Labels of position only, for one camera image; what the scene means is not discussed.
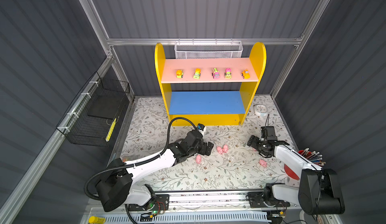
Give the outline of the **green toy car orange top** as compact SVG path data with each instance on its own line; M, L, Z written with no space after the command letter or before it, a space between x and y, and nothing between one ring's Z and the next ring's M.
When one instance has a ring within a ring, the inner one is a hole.
M200 77L201 77L201 69L200 68L196 68L193 78L194 79L200 79Z

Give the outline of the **green truck pink mixer drum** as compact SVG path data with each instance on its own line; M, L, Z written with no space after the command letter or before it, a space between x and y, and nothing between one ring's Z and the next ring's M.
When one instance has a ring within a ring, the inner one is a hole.
M230 68L226 68L225 70L225 78L226 79L231 79L232 78L232 72L231 72L231 69Z

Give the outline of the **pink truck green striped top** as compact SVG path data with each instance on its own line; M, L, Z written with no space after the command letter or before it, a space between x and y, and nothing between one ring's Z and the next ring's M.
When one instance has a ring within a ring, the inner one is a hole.
M219 73L218 68L213 68L212 77L214 79L220 78L220 73Z

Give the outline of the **orange yellow toy car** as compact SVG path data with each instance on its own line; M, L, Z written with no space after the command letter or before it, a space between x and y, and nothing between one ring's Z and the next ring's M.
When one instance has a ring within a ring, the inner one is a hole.
M249 79L250 78L250 73L249 73L248 69L243 70L242 73L241 73L241 76L242 76L243 79Z

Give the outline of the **orange toy car green base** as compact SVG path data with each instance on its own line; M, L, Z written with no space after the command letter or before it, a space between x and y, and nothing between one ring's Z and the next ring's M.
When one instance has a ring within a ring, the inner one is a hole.
M179 69L176 71L176 78L183 78L184 72L183 70Z

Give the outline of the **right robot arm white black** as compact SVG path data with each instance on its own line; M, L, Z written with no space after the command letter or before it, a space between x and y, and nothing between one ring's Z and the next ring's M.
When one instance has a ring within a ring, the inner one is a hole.
M285 184L267 184L262 195L250 203L261 201L267 207L294 204L308 215L341 215L345 203L337 173L311 162L285 141L279 141L273 126L261 127L261 136L252 135L247 146L264 158L275 157L282 161L300 179L298 187Z

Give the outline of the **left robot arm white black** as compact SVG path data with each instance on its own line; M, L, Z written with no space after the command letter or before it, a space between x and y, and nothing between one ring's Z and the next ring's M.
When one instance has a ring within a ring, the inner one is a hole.
M144 177L159 170L170 168L195 155L210 156L214 144L204 142L200 131L191 130L184 139L167 143L166 149L145 160L123 162L120 158L95 177L95 188L105 212L111 212L123 204L134 204L149 209L156 199L153 189L137 185Z

